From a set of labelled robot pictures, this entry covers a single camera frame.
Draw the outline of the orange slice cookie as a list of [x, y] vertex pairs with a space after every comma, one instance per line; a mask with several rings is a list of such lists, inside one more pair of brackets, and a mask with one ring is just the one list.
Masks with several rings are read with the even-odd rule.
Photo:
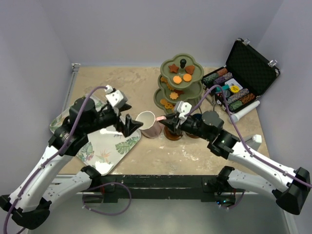
[[171, 103], [168, 103], [168, 102], [164, 106], [166, 109], [172, 109], [172, 107], [173, 107], [173, 105]]

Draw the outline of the brown saucer back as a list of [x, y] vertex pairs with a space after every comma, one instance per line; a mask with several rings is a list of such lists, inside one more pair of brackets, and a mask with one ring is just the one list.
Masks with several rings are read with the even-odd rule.
[[183, 137], [183, 132], [180, 131], [179, 133], [174, 133], [167, 126], [165, 126], [164, 127], [164, 135], [168, 140], [177, 141]]

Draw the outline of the brown saucer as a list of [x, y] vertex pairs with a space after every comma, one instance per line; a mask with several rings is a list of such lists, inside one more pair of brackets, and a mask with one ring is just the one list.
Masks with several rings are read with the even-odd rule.
[[186, 133], [187, 136], [191, 137], [191, 138], [199, 138], [198, 136], [196, 135], [193, 135], [193, 134], [190, 134], [190, 133]]
[[174, 133], [167, 126], [165, 126], [164, 127], [164, 135], [168, 140], [177, 141], [183, 137], [183, 132], [180, 131], [179, 133]]

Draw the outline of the round orange cookie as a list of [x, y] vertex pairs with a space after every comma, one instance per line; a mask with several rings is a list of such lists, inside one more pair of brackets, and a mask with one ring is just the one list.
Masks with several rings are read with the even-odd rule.
[[184, 74], [184, 75], [183, 75], [183, 80], [184, 80], [185, 82], [190, 82], [190, 81], [192, 80], [192, 75], [190, 75], [190, 74]]
[[167, 103], [167, 100], [166, 100], [166, 99], [161, 99], [161, 100], [160, 100], [160, 103], [161, 103], [162, 105], [165, 105], [165, 104]]
[[182, 82], [182, 78], [180, 76], [174, 76], [173, 77], [173, 82], [175, 84], [180, 84]]

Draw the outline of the pink cup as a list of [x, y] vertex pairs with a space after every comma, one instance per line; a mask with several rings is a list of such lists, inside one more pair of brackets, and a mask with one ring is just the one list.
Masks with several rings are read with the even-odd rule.
[[147, 138], [157, 138], [160, 136], [163, 127], [157, 121], [156, 116], [151, 111], [144, 111], [138, 114], [136, 121], [142, 122], [139, 128], [141, 133]]

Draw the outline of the orange flower cookie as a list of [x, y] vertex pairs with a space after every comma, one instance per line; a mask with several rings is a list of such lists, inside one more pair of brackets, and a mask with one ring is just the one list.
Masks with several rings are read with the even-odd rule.
[[171, 92], [169, 95], [170, 99], [176, 100], [179, 97], [179, 94], [176, 92]]

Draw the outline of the dark star cookie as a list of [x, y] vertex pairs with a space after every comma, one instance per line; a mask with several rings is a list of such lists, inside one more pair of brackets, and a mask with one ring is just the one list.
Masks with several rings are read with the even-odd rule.
[[178, 95], [184, 94], [184, 91], [182, 91], [182, 90], [175, 90], [175, 92], [176, 92]]
[[169, 65], [168, 68], [170, 70], [170, 73], [178, 73], [179, 71], [179, 67], [175, 64]]

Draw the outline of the brown patterned cookie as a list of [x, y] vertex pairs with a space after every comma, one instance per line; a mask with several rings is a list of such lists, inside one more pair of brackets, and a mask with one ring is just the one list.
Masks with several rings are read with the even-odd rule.
[[169, 83], [167, 83], [167, 87], [169, 90], [174, 90], [174, 88]]

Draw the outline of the leaf pattern serving tray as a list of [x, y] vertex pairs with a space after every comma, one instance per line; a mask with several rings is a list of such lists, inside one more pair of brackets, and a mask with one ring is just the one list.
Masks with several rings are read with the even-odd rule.
[[108, 127], [88, 135], [85, 144], [60, 171], [60, 174], [76, 174], [84, 166], [92, 166], [102, 175], [109, 174], [130, 152], [141, 138], [140, 130], [129, 137]]

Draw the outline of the maple leaf cookie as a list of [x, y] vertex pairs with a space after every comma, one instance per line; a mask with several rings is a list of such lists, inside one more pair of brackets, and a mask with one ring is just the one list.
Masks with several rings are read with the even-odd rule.
[[168, 82], [167, 79], [166, 79], [165, 77], [161, 77], [161, 78], [160, 78], [160, 81], [165, 82], [165, 83]]

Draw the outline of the metal tongs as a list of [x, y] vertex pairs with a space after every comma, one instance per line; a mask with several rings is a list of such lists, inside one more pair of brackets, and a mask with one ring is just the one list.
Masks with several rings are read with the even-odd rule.
[[217, 112], [219, 107], [219, 100], [216, 94], [214, 95], [207, 95], [205, 99], [211, 104], [213, 111]]

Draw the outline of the round orange cookie front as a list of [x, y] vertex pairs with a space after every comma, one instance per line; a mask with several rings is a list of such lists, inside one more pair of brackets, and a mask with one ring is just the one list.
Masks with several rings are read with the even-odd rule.
[[192, 80], [192, 75], [190, 75], [190, 74], [184, 74], [184, 75], [183, 75], [183, 80], [184, 80], [185, 82], [190, 82], [190, 81]]

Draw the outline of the heart cookie light brown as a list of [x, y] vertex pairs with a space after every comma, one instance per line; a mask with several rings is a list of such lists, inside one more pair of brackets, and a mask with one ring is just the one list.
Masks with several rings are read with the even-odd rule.
[[189, 66], [186, 66], [184, 69], [185, 69], [185, 72], [187, 74], [192, 75], [194, 73], [194, 71], [195, 71], [195, 66], [194, 65], [189, 65]]

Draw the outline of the dark blue mug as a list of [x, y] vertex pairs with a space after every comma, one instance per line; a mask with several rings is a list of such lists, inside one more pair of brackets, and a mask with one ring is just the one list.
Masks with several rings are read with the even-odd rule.
[[194, 114], [193, 118], [195, 118], [197, 120], [201, 120], [202, 119], [202, 114], [200, 114], [200, 113]]

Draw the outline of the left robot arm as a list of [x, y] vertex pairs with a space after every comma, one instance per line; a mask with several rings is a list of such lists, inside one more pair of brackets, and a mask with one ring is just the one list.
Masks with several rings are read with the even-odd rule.
[[101, 173], [92, 166], [84, 166], [72, 179], [55, 189], [49, 186], [59, 171], [88, 143], [88, 134], [113, 126], [128, 137], [141, 127], [142, 122], [132, 120], [130, 115], [126, 115], [125, 120], [120, 118], [120, 113], [130, 108], [124, 104], [115, 112], [111, 104], [106, 103], [97, 111], [91, 98], [77, 99], [27, 179], [10, 195], [1, 195], [0, 206], [8, 213], [4, 223], [12, 219], [23, 229], [36, 229], [52, 209], [67, 198], [87, 189], [98, 190]]

